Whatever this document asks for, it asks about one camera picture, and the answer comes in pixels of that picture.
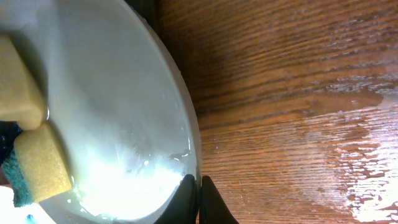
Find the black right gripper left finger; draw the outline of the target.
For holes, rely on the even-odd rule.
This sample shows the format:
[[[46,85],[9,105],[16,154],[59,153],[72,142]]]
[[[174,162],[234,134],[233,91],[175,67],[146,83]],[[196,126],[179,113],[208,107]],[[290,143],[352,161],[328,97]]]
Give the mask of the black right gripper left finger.
[[[155,224],[194,224],[198,211],[196,192],[194,176],[186,175]]]

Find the white plate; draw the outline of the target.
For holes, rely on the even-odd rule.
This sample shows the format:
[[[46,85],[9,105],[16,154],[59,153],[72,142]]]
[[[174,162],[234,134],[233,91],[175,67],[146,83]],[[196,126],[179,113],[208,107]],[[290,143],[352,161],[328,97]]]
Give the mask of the white plate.
[[[126,2],[1,0],[9,34],[47,102],[73,189],[39,223],[155,223],[183,178],[200,184],[200,137],[173,58]]]

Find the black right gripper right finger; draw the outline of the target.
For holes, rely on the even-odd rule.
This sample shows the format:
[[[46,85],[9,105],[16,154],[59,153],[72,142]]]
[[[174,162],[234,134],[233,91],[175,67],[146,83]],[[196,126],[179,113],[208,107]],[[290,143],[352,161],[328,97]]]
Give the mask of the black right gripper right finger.
[[[239,224],[226,206],[210,176],[204,175],[200,190],[200,224]]]

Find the green and yellow sponge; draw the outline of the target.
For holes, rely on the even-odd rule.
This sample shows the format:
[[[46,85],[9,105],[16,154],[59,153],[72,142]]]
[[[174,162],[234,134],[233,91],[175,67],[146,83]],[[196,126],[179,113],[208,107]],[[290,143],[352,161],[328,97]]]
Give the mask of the green and yellow sponge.
[[[15,207],[72,189],[42,94],[8,36],[1,36],[1,169]]]

